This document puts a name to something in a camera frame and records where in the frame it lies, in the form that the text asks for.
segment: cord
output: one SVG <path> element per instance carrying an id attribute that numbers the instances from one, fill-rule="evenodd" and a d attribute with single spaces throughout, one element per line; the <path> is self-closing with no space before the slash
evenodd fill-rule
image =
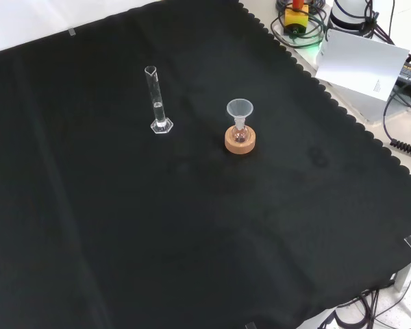
<path id="1" fill-rule="evenodd" d="M 362 302 L 362 304 L 364 305 L 365 314 L 364 314 L 364 317 L 362 318 L 362 320 L 355 323 L 355 324 L 348 324 L 348 323 L 342 321 L 338 317 L 337 312 L 334 311 L 334 316 L 335 316 L 336 323 L 341 328 L 344 328 L 344 329 L 361 329 L 361 328 L 365 327 L 366 324 L 368 324 L 369 319 L 371 318 L 372 310 L 370 309 L 369 303 L 367 302 L 367 299 L 365 298 L 365 296 L 360 295 L 359 296 L 359 301 Z"/>
<path id="2" fill-rule="evenodd" d="M 281 43 L 283 43 L 284 45 L 290 47 L 290 48 L 294 48 L 294 49 L 300 49 L 300 48 L 306 48 L 306 47 L 311 47 L 311 46 L 315 46 L 315 45 L 319 45 L 321 43 L 321 41 L 323 40 L 323 37 L 321 34 L 325 34 L 327 28 L 324 24 L 324 20 L 327 17 L 327 12 L 323 9 L 324 5 L 325 5 L 325 0 L 311 0 L 309 2 L 305 2 L 305 5 L 309 6 L 309 12 L 305 12 L 303 10 L 300 9 L 296 9 L 292 7 L 291 3 L 288 3 L 287 0 L 277 0 L 276 1 L 276 8 L 278 11 L 278 17 L 271 22 L 271 31 L 274 34 L 274 36 L 276 37 L 276 39 L 278 39 L 278 41 L 280 41 Z M 295 31 L 292 31 L 291 29 L 288 29 L 282 20 L 282 17 L 285 15 L 285 11 L 287 9 L 291 9 L 294 12 L 300 12 L 302 14 L 305 14 L 307 16 L 309 16 L 309 21 L 311 22 L 315 22 L 316 26 L 311 29 L 308 32 L 304 32 L 304 33 L 295 33 Z M 280 25 L 283 27 L 283 31 L 287 34 L 290 34 L 290 38 L 292 39 L 296 39 L 296 38 L 300 38 L 300 39 L 313 39 L 313 38 L 318 38 L 317 41 L 315 42 L 310 42 L 308 44 L 305 45 L 292 45 L 289 42 L 287 42 L 282 36 L 280 36 L 274 29 L 274 23 L 279 21 Z M 318 30 L 318 32 L 316 34 L 311 35 L 312 32 Z"/>
<path id="3" fill-rule="evenodd" d="M 390 28 L 388 29 L 388 36 L 391 37 L 391 23 L 393 22 L 393 15 L 395 13 L 396 0 L 393 0 L 393 8 L 391 9 Z"/>
<path id="4" fill-rule="evenodd" d="M 402 86 L 399 91 L 403 91 L 405 90 L 405 88 L 411 86 L 411 81 L 408 82 L 407 84 L 405 84 L 404 86 Z M 406 153 L 411 154 L 411 145 L 410 144 L 406 144 L 404 142 L 398 141 L 396 139 L 394 139 L 393 137 L 390 136 L 390 134 L 388 133 L 388 130 L 386 129 L 386 111 L 391 103 L 391 101 L 394 99 L 395 95 L 397 95 L 399 97 L 399 93 L 397 91 L 395 91 L 393 89 L 394 95 L 391 95 L 390 98 L 388 99 L 385 109 L 384 109 L 384 116 L 382 117 L 382 124 L 384 126 L 384 131 L 385 134 L 387 135 L 387 137 L 390 139 L 390 145 L 393 147 L 396 147 L 397 149 L 400 149 L 401 151 L 404 151 Z"/>
<path id="5" fill-rule="evenodd" d="M 402 297 L 400 297 L 400 299 L 395 302 L 392 306 L 388 307 L 386 310 L 383 310 L 381 313 L 379 313 L 378 315 L 375 316 L 376 317 L 380 317 L 381 315 L 383 315 L 384 313 L 388 312 L 390 309 L 392 309 L 393 307 L 395 307 L 396 305 L 398 305 L 398 303 L 400 303 L 402 301 L 402 299 L 405 297 L 406 293 L 408 292 L 408 290 L 410 290 L 411 287 L 411 282 L 408 285 L 408 288 L 405 290 L 405 292 L 403 293 Z"/>
<path id="6" fill-rule="evenodd" d="M 390 309 L 392 309 L 393 307 L 395 307 L 396 305 L 398 305 L 398 303 L 400 303 L 400 302 L 402 301 L 402 299 L 405 297 L 405 295 L 406 295 L 406 293 L 408 292 L 408 290 L 410 289 L 410 287 L 411 287 L 411 282 L 409 283 L 408 288 L 405 290 L 405 293 L 403 293 L 402 297 L 401 297 L 395 304 L 393 304 L 391 307 L 387 308 L 386 310 L 382 311 L 382 312 L 379 313 L 378 315 L 374 315 L 374 314 L 376 313 L 376 310 L 377 310 L 377 302 L 378 302 L 378 299 L 379 299 L 379 291 L 376 291 L 375 299 L 373 299 L 373 292 L 371 292 L 371 294 L 372 294 L 372 298 L 371 298 L 372 307 L 371 307 L 371 310 L 372 310 L 373 318 L 370 319 L 369 326 L 367 326 L 367 329 L 373 329 L 374 321 L 379 322 L 380 324 L 382 324 L 382 325 L 384 325 L 384 326 L 386 326 L 386 327 L 388 327 L 388 328 L 398 329 L 398 328 L 396 328 L 396 327 L 392 327 L 392 326 L 389 326 L 388 324 L 385 324 L 384 322 L 378 320 L 377 318 L 378 318 L 380 315 L 382 315 L 382 314 L 384 314 L 385 312 L 387 312 L 388 310 L 390 310 Z M 362 311 L 358 308 L 357 305 L 356 305 L 356 308 L 358 309 L 358 311 L 361 312 L 362 315 L 365 316 L 365 314 L 362 313 Z"/>

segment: glass graduated cylinder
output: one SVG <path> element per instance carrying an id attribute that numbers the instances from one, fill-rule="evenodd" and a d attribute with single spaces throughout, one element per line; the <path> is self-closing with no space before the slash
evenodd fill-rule
<path id="1" fill-rule="evenodd" d="M 164 106 L 162 95 L 160 92 L 160 84 L 158 83 L 157 68 L 155 66 L 147 66 L 145 68 L 146 80 L 148 83 L 149 94 L 153 107 L 154 122 L 151 124 L 151 129 L 156 134 L 166 134 L 172 129 L 173 123 L 164 114 Z"/>

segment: black cloth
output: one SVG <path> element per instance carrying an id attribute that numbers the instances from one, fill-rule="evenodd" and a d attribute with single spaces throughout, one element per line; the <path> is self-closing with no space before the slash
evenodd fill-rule
<path id="1" fill-rule="evenodd" d="M 291 329 L 411 261 L 408 170 L 239 3 L 75 31 L 0 52 L 0 328 Z"/>

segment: hexagonal cylinder base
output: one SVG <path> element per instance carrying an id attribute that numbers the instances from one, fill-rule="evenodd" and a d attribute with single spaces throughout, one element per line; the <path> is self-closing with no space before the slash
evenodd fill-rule
<path id="1" fill-rule="evenodd" d="M 157 120 L 155 120 L 152 124 L 151 124 L 151 129 L 153 130 L 153 132 L 155 132 L 156 134 L 167 134 L 168 132 L 171 131 L 173 127 L 173 123 L 169 118 L 166 118 L 166 125 L 163 127 L 159 127 L 157 124 Z"/>

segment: table surface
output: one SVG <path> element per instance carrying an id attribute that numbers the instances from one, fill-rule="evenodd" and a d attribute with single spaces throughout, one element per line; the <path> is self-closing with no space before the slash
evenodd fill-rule
<path id="1" fill-rule="evenodd" d="M 76 32 L 0 53 L 0 328 L 294 329 L 411 261 L 411 176 L 237 1 Z"/>
<path id="2" fill-rule="evenodd" d="M 275 0 L 240 0 L 241 3 L 254 14 L 256 18 L 260 19 L 261 23 L 270 29 L 271 22 L 277 17 L 277 12 L 275 10 Z M 377 10 L 380 12 L 379 22 L 381 26 L 388 31 L 388 20 L 391 10 L 391 1 L 376 1 L 378 7 Z M 411 49 L 411 34 L 407 36 L 403 33 L 403 26 L 406 22 L 411 22 L 411 1 L 397 1 L 397 7 L 395 10 L 395 15 L 393 19 L 393 40 L 397 41 L 400 47 L 405 47 L 406 49 Z M 316 71 L 308 62 L 294 49 L 287 48 L 292 55 L 297 59 L 298 63 L 304 67 L 304 69 L 315 76 Z M 388 147 L 394 156 L 400 159 L 401 164 L 407 167 L 411 173 L 411 156 L 407 155 L 393 147 L 390 147 L 390 140 L 384 132 L 382 125 L 369 125 L 365 120 L 349 105 L 347 99 L 344 99 L 338 91 L 335 90 L 330 84 L 321 82 L 326 86 L 332 97 L 336 99 L 341 106 L 347 109 L 350 115 L 353 115 L 358 122 L 363 124 L 369 132 L 373 133 L 375 138 L 383 142 L 384 146 Z M 404 112 L 403 114 L 389 118 L 386 123 L 387 129 L 393 138 L 399 141 L 411 144 L 411 110 Z"/>

